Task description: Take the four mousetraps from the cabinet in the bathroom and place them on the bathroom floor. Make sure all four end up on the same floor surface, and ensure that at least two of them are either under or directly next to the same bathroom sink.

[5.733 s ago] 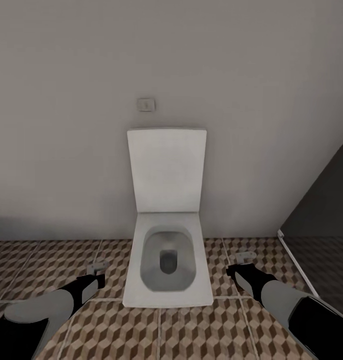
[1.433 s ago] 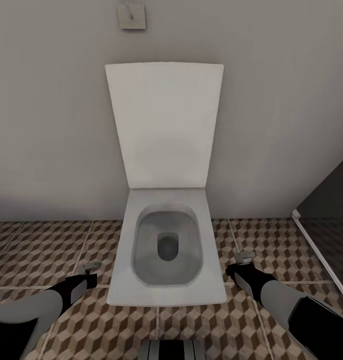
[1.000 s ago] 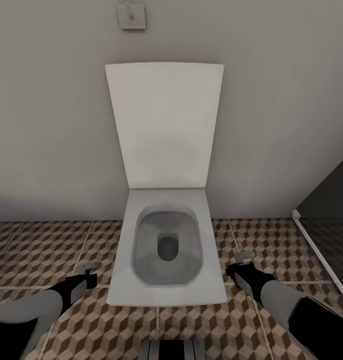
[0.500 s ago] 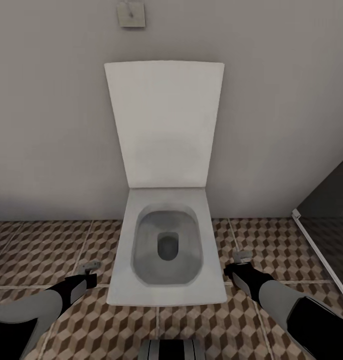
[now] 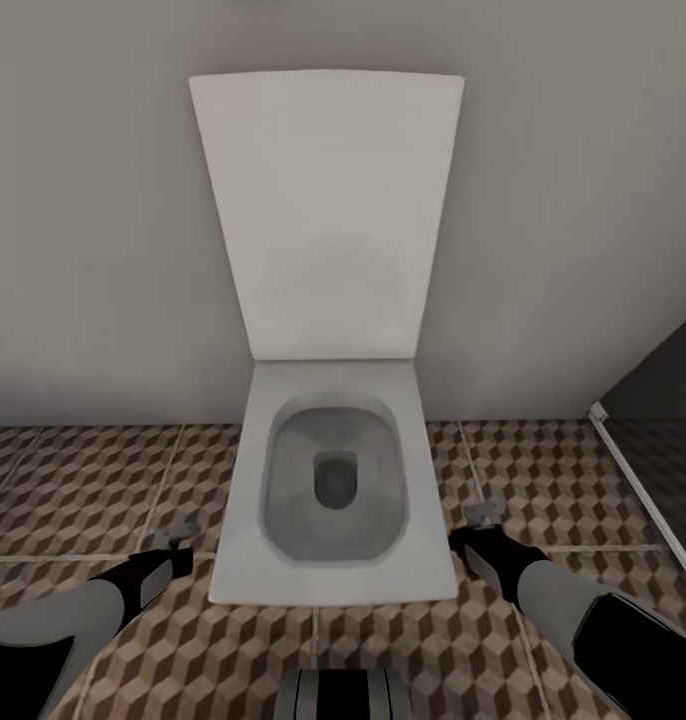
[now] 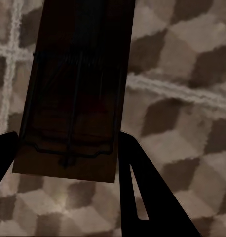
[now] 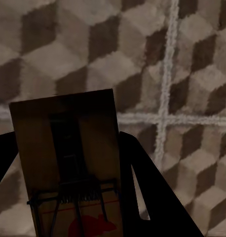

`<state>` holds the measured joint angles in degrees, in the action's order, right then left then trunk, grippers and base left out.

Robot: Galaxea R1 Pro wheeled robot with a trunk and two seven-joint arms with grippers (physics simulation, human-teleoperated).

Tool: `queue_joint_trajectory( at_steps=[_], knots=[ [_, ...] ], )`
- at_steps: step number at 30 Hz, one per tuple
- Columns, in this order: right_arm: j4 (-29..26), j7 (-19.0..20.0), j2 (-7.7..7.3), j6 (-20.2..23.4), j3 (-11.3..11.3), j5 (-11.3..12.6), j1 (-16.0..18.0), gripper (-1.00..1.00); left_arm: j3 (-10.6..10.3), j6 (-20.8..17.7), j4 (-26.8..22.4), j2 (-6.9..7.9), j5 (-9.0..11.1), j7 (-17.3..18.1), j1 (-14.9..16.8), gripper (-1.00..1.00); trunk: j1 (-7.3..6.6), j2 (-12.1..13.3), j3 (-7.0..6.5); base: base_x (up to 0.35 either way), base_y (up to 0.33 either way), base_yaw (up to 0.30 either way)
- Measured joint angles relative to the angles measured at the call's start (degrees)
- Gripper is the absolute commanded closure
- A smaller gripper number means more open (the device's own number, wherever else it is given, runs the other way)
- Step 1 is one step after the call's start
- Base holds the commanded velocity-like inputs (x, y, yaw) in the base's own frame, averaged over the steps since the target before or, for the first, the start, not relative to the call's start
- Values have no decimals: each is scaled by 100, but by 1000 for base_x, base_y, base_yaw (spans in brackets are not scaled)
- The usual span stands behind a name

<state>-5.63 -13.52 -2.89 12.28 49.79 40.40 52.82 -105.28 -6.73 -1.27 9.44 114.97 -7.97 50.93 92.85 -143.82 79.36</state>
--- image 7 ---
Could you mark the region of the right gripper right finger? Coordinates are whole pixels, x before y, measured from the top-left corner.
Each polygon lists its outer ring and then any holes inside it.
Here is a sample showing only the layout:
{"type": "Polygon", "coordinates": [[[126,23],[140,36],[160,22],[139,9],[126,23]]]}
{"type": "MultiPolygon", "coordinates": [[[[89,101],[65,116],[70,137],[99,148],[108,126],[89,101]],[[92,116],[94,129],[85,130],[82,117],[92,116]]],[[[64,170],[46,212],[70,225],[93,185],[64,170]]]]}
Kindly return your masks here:
{"type": "Polygon", "coordinates": [[[119,133],[123,237],[204,237],[140,142],[119,133]],[[151,220],[140,217],[133,166],[151,220]]]}

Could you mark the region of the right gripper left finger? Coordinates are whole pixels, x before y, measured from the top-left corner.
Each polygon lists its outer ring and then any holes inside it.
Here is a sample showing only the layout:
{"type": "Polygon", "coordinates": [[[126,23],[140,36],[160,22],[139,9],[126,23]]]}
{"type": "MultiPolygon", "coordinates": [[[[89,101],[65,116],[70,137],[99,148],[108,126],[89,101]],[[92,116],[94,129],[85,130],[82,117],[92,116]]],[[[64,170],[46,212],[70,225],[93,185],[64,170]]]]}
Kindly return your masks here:
{"type": "Polygon", "coordinates": [[[0,135],[0,182],[18,153],[15,132],[0,135]]]}

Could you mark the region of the mousetrap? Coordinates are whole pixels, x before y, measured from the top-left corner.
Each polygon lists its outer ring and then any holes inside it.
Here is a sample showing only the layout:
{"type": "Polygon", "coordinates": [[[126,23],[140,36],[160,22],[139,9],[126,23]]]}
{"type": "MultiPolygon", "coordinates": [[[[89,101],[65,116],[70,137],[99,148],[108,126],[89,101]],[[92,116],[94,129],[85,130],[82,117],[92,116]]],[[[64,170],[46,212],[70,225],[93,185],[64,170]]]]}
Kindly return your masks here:
{"type": "Polygon", "coordinates": [[[37,237],[123,237],[113,89],[8,103],[37,237]]]}

